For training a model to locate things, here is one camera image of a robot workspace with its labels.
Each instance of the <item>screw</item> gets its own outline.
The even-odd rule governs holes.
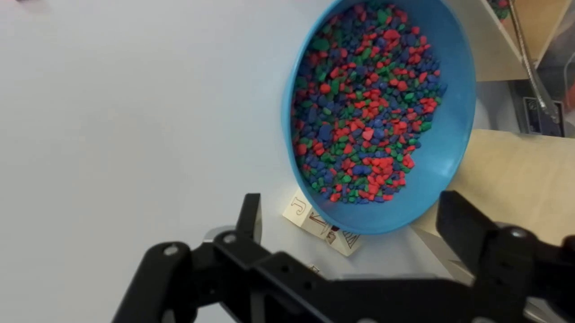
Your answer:
[[[511,235],[516,236],[516,238],[527,238],[529,236],[529,231],[522,229],[522,227],[513,227],[511,229]]]
[[[171,244],[170,247],[164,249],[166,256],[173,256],[180,251],[180,247],[177,244]]]
[[[479,315],[479,317],[471,319],[471,323],[497,323],[497,321],[491,317]]]
[[[378,321],[373,317],[364,317],[364,319],[358,319],[358,323],[378,323]]]
[[[236,238],[236,235],[234,233],[231,233],[231,235],[227,235],[227,236],[224,236],[224,242],[227,242],[227,244],[234,244],[238,238]]]

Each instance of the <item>colorful beads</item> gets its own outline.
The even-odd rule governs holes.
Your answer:
[[[333,16],[295,87],[294,147],[310,188],[335,202],[392,200],[445,91],[430,39],[403,8],[369,0]]]

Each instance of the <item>white table surface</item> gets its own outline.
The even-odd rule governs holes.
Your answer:
[[[198,245],[245,191],[328,276],[446,274],[410,229],[348,260],[281,217],[281,96],[328,3],[0,1],[0,321],[110,321],[150,245]]]

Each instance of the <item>blue bowl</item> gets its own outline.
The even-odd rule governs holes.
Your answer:
[[[283,121],[285,136],[290,148],[290,163],[295,177],[315,206],[315,209],[331,224],[360,233],[374,235],[403,227],[421,217],[437,200],[439,193],[448,188],[468,148],[470,134],[475,116],[475,66],[468,39],[463,26],[452,10],[441,0],[394,0],[403,7],[410,19],[423,26],[430,37],[432,50],[441,60],[443,80],[448,82],[448,91],[434,116],[434,127],[423,134],[423,147],[414,152],[416,168],[407,177],[407,186],[400,190],[391,202],[331,202],[321,193],[315,193],[295,159],[292,145],[292,104],[295,78],[304,51],[313,34],[331,16],[346,10],[348,7],[364,0],[340,0],[328,8],[310,32],[297,66],[294,68],[288,82],[288,95],[285,100]]]

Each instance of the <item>black metal bracket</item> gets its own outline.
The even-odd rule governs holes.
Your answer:
[[[450,279],[326,279],[288,252],[259,244],[261,195],[249,193],[238,227],[191,251],[152,247],[116,323],[195,321],[220,303],[236,321],[525,321],[531,294],[574,315],[575,251],[542,244],[522,227],[500,229],[457,191],[441,197],[439,231],[477,274],[470,288]]]

